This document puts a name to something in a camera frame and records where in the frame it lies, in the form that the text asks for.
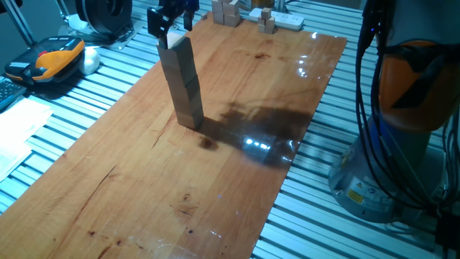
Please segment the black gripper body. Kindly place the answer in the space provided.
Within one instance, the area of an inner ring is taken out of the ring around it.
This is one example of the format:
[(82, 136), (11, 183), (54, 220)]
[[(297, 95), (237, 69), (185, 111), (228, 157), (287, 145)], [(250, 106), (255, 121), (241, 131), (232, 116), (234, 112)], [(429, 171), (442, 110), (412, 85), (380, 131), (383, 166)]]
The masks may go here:
[(194, 14), (199, 10), (199, 0), (159, 0), (158, 12), (166, 17)]

